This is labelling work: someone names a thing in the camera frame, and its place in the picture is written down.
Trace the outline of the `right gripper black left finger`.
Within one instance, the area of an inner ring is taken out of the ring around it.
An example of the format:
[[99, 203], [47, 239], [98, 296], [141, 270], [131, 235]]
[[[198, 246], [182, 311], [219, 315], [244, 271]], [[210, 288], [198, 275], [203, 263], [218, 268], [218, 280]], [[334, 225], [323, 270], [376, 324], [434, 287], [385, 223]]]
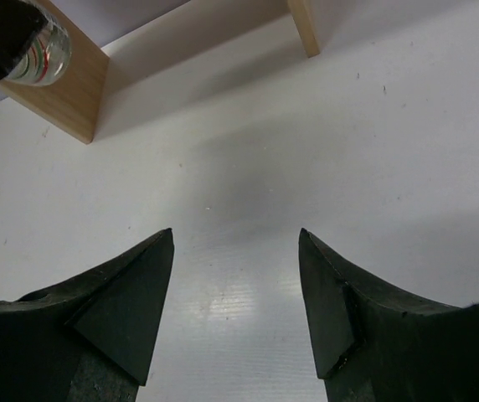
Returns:
[[135, 400], [173, 256], [164, 229], [66, 281], [0, 301], [0, 401]]

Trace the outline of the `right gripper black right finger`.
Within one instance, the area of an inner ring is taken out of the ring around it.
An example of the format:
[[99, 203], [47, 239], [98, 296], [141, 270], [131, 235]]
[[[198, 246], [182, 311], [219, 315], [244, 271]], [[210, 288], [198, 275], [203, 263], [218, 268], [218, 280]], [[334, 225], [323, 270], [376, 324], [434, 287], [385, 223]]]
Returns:
[[299, 235], [317, 377], [331, 401], [479, 401], [479, 303], [453, 307], [394, 286]]

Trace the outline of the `clear bottle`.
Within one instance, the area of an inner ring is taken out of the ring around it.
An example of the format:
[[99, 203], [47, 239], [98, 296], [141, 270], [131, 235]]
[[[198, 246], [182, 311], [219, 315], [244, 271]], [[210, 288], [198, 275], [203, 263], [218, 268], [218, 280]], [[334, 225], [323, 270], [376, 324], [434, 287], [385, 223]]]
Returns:
[[45, 27], [6, 80], [30, 86], [52, 85], [66, 71], [71, 55], [70, 35], [61, 22], [37, 1], [27, 1], [38, 8], [46, 18]]

